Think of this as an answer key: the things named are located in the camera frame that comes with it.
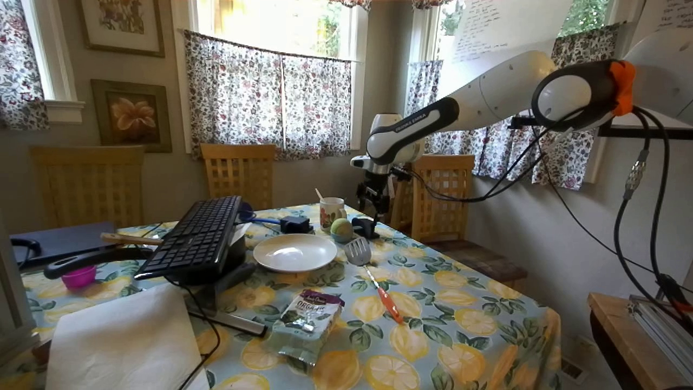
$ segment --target keyboard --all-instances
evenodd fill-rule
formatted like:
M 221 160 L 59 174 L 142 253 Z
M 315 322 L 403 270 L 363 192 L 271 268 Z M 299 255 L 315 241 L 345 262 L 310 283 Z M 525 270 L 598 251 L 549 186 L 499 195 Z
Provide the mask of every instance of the keyboard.
M 136 280 L 168 277 L 214 280 L 224 270 L 229 239 L 235 230 L 240 196 L 198 199 L 175 228 L 163 235 L 152 258 L 135 273 Z

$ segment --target chair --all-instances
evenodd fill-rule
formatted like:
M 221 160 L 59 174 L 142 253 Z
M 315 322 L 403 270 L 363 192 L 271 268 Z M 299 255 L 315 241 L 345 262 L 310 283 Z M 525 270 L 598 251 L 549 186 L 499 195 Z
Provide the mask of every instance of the chair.
M 418 155 L 413 160 L 416 177 L 398 181 L 412 186 L 412 239 L 445 253 L 449 258 L 476 268 L 502 283 L 515 283 L 525 270 L 509 258 L 465 241 L 467 206 L 440 199 L 432 191 L 449 196 L 467 196 L 472 184 L 474 155 Z
M 52 226 L 142 222 L 141 145 L 32 145 L 27 153 Z
M 273 145 L 198 145 L 209 196 L 240 195 L 254 207 L 273 206 Z

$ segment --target white plate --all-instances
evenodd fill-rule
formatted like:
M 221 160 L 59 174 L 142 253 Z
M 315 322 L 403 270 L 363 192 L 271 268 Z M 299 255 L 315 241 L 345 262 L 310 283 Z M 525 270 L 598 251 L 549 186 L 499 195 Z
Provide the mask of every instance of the white plate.
M 337 255 L 331 235 L 279 233 L 254 249 L 255 259 L 273 270 L 304 273 L 328 264 Z

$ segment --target floral tablecloth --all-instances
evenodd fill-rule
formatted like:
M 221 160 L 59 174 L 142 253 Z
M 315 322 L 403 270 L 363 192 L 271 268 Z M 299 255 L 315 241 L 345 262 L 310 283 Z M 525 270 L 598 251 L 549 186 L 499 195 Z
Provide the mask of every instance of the floral tablecloth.
M 262 219 L 310 216 L 315 206 L 262 209 Z M 165 233 L 171 222 L 129 228 L 128 233 Z M 273 235 L 252 226 L 247 247 Z M 258 310 L 273 320 L 285 296 L 314 287 L 337 292 L 345 307 L 328 329 L 315 368 L 299 368 L 268 350 L 263 337 L 219 326 L 221 345 L 207 360 L 214 388 L 559 388 L 560 320 L 517 291 L 498 283 L 410 235 L 376 226 L 370 241 L 372 275 L 389 291 L 405 316 L 398 325 L 386 316 L 365 268 L 335 259 L 311 273 L 258 268 L 248 280 L 222 292 L 229 307 Z M 97 283 L 73 295 L 59 280 L 23 275 L 38 334 L 50 339 L 56 320 L 79 307 L 138 292 L 163 280 L 132 281 L 138 262 L 109 262 Z M 198 350 L 216 342 L 213 326 L 193 318 Z

